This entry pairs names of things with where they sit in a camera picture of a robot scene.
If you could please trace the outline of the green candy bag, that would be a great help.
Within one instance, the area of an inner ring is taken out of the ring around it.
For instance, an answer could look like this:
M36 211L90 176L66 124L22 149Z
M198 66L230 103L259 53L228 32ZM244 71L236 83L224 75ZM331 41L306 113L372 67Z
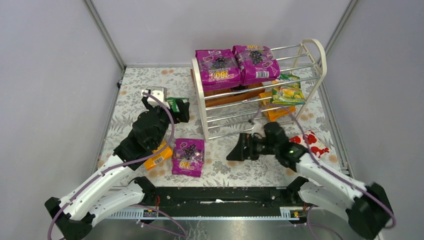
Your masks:
M189 102L188 97L168 97L166 102L172 109L174 113L182 113L184 111L184 106Z

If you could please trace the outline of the purple candy bag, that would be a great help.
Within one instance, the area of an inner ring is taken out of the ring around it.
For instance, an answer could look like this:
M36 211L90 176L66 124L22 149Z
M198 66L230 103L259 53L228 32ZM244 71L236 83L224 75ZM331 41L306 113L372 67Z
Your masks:
M177 138L171 158L173 175L200 178L205 163L203 139Z
M234 45L232 53L241 74L241 85L273 81L280 76L280 66L271 49L263 45Z
M241 85L241 70L230 49L195 51L204 91L230 89Z

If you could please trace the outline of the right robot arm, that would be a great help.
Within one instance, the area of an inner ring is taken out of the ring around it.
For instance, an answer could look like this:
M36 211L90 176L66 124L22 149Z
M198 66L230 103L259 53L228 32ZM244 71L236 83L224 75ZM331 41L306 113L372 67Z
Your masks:
M282 166L299 174L292 184L302 201L339 216L364 239L373 240L382 229L396 226L396 217L381 185L367 185L334 170L317 159L308 144L290 141L277 122L266 123L263 131L264 136L257 132L240 133L226 159L242 162L274 156Z

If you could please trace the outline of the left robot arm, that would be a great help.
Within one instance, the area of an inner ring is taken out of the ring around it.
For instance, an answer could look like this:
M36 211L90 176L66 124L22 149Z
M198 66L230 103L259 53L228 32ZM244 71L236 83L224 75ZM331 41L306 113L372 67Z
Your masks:
M52 217L47 238L56 226L65 240L82 240L104 218L136 204L159 202L155 186L146 177L135 177L127 187L105 196L123 177L135 172L148 159L158 156L168 146L161 146L168 129L190 120L190 103L174 99L177 110L166 100L148 94L142 98L146 107L132 124L128 136L114 149L108 160L71 193L51 197L44 206Z

